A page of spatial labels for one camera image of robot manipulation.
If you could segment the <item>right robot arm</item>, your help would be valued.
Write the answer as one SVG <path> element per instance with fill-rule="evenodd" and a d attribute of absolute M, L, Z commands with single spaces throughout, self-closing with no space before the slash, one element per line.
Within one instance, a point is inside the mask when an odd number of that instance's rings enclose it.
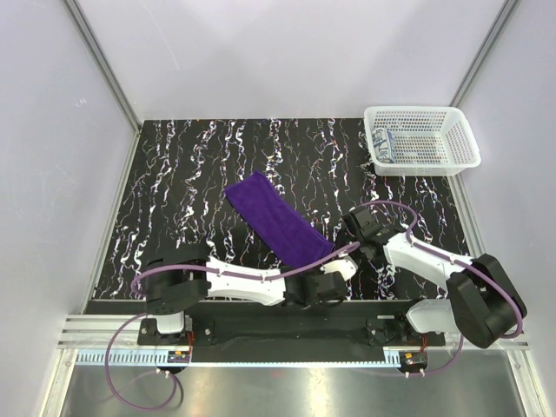
<path fill-rule="evenodd" d="M 527 311 L 500 261 L 489 254 L 457 255 L 413 236 L 401 225 L 381 224 L 365 207 L 342 217 L 368 260 L 381 256 L 442 288 L 443 300 L 416 302 L 394 323 L 399 341 L 414 344 L 424 334 L 457 333 L 477 348 L 521 334 Z"/>

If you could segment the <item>blue white patterned towel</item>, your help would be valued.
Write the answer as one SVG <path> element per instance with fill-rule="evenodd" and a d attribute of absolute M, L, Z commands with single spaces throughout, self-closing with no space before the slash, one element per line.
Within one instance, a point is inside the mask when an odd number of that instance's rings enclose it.
<path fill-rule="evenodd" d="M 376 128 L 371 133 L 374 154 L 379 162 L 394 163 L 394 136 L 385 128 Z"/>

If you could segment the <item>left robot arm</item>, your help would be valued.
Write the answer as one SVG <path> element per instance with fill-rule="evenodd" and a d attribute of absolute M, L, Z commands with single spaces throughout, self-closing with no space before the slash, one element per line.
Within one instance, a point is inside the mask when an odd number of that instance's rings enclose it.
<path fill-rule="evenodd" d="M 311 307 L 347 297 L 347 282 L 357 270 L 345 255 L 313 267 L 290 271 L 240 267 L 212 256 L 169 265 L 163 259 L 134 279 L 145 297 L 156 332 L 170 344 L 187 335 L 186 310 L 207 298 L 251 301 L 265 307 Z"/>

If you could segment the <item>purple towel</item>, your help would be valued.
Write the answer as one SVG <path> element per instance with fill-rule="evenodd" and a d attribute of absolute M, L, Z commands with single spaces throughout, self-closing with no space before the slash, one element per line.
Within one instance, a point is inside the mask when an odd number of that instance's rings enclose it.
<path fill-rule="evenodd" d="M 300 268 L 331 255 L 334 244 L 284 201 L 268 178 L 255 171 L 225 188 L 231 206 L 287 266 Z"/>

